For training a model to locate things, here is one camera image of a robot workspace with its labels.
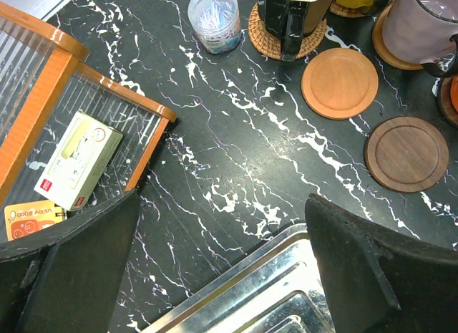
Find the black white mug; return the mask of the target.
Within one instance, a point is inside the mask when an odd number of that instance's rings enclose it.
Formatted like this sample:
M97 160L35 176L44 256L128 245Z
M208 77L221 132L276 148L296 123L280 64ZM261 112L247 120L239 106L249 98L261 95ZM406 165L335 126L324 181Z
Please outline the black white mug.
M280 41L282 61L298 56L301 42L323 21L334 0L257 0L266 31Z

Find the dark wooden coaster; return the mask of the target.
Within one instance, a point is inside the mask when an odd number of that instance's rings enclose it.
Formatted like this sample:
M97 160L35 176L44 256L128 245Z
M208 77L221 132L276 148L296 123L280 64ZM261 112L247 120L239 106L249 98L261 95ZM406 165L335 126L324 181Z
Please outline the dark wooden coaster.
M399 116L378 125L364 148L366 167L380 185L400 193L434 186L449 164L440 131L418 117Z
M437 93L437 106L449 124L457 128L457 111L450 99L450 86L453 77L442 79Z

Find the silver metal tray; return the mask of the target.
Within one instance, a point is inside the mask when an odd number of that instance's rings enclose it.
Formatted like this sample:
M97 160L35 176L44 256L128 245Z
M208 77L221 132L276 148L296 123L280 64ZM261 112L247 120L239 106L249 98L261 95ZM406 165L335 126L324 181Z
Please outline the silver metal tray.
M333 332L307 226L263 244L146 332Z

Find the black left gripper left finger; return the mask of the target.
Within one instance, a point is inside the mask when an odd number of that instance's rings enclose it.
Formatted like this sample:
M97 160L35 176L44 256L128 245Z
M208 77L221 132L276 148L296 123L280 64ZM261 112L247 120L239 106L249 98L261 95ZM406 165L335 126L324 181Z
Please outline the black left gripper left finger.
M2 332L107 332L140 211L136 190L1 243Z

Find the orange wooden shelf rack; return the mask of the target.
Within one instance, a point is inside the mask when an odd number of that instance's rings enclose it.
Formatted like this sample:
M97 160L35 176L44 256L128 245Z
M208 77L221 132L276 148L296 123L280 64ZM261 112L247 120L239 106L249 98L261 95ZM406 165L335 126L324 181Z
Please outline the orange wooden shelf rack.
M35 201L34 186L77 112L121 132L93 196L135 188L177 115L87 66L62 30L1 5L1 204Z

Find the small clear plastic jar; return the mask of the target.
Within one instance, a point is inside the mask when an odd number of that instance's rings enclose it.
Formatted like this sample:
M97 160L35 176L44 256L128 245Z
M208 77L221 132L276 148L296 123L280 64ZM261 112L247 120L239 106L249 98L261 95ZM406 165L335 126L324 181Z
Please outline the small clear plastic jar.
M190 0L187 14L209 53L229 52L239 44L242 31L237 0Z

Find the purple mug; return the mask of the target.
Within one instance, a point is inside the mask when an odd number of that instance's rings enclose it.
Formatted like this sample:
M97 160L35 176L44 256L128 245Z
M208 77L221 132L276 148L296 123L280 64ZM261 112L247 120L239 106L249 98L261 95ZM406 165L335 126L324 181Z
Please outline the purple mug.
M382 26L389 52L420 64L434 77L457 74L457 58L444 70L439 61L457 54L457 0L394 0Z

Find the orange-red mug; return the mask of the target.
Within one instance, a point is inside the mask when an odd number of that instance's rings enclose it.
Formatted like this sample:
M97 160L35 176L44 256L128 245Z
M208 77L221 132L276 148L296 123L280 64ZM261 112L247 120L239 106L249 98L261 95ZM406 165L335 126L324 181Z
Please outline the orange-red mug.
M458 112L458 76L452 78L450 86L450 99L454 109Z

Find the light wooden coaster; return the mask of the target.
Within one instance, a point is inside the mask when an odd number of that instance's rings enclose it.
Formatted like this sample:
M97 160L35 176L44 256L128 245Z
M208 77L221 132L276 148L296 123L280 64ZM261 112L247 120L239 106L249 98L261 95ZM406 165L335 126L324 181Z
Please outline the light wooden coaster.
M318 115L345 120L366 110L379 89L373 63L353 49L333 48L315 56L306 66L301 90Z
M391 65L394 68L406 71L417 71L423 69L423 67L420 64L412 64L398 59L387 49L382 37L382 29L390 9L391 4L380 13L372 29L371 38L376 53L387 64Z

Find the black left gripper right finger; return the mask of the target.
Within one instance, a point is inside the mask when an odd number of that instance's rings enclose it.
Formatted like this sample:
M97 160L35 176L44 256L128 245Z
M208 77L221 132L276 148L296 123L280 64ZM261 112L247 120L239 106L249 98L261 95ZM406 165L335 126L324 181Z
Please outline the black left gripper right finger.
M305 219L337 332L456 332L457 252L311 194Z

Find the white cardboard box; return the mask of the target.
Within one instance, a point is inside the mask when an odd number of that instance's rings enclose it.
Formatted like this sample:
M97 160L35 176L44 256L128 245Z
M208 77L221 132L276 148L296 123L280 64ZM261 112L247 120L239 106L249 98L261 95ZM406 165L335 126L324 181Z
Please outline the white cardboard box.
M56 146L34 191L67 211L81 209L123 134L78 111Z

